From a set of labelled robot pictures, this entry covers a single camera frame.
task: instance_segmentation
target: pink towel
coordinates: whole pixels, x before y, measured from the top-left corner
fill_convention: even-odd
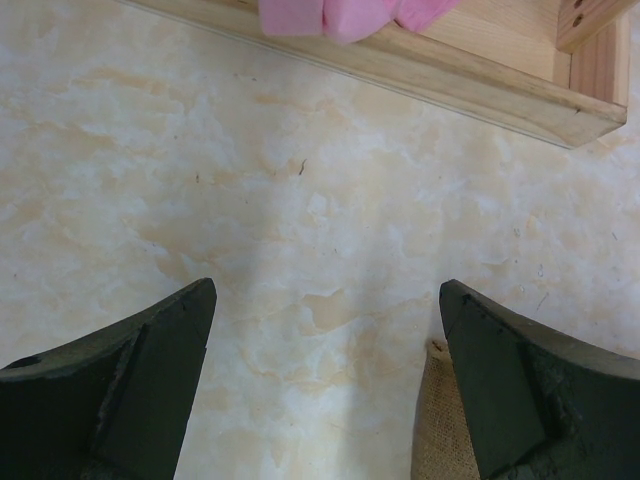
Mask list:
[[[396,20],[420,31],[459,0],[259,0],[267,35],[320,35],[357,42]]]

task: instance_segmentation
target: small black mark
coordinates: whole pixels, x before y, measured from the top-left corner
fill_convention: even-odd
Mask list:
[[[536,308],[536,312],[540,310],[540,307],[542,306],[542,304],[544,303],[544,301],[547,299],[548,296],[549,296],[549,292],[544,294],[544,297],[542,297],[542,300],[540,300],[540,303],[538,304],[538,308]]]

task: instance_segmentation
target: brown fabric pouch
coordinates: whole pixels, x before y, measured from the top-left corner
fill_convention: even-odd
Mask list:
[[[411,480],[479,480],[447,345],[431,341],[416,408]]]

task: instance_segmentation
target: brown cloth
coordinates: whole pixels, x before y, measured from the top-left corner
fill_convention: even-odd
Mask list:
[[[431,341],[416,408],[411,480],[479,480],[447,345]]]

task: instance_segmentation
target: wooden plank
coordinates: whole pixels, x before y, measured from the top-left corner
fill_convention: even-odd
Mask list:
[[[464,0],[421,35],[568,87],[571,55],[556,49],[561,2]]]
[[[563,0],[558,16],[558,50],[573,53],[639,0]]]
[[[626,14],[573,54],[571,90],[626,107],[630,45],[631,26],[629,14]]]
[[[361,42],[338,46],[319,37],[264,36],[256,0],[133,3],[558,145],[582,145],[626,122],[627,111],[622,106],[559,87],[397,25],[388,25]]]

